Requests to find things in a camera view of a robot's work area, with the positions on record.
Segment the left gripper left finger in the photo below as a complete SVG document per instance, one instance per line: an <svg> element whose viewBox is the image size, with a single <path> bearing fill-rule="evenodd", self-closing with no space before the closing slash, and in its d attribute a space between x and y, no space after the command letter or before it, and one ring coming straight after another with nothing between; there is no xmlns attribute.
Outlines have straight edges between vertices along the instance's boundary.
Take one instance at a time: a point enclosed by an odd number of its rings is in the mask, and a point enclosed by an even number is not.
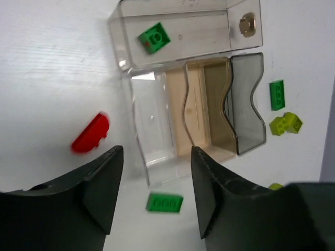
<svg viewBox="0 0 335 251"><path fill-rule="evenodd" d="M123 166L117 145L58 178L1 193L1 250L102 250Z"/></svg>

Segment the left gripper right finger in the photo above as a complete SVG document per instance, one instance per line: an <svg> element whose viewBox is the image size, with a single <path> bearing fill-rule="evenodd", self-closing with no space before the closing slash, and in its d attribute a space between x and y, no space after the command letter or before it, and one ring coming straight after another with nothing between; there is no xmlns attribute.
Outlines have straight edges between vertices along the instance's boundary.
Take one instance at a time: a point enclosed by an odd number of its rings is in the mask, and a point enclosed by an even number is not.
<svg viewBox="0 0 335 251"><path fill-rule="evenodd" d="M257 185L192 147L200 237L207 250L334 250L334 183Z"/></svg>

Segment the green square lego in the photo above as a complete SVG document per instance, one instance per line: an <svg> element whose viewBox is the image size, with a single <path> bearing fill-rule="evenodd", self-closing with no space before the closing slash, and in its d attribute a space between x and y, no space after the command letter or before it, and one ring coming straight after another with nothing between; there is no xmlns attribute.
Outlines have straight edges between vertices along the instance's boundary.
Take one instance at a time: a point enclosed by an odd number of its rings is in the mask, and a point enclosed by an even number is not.
<svg viewBox="0 0 335 251"><path fill-rule="evenodd" d="M157 53L171 42L170 37L160 22L140 34L138 40L148 54Z"/></svg>

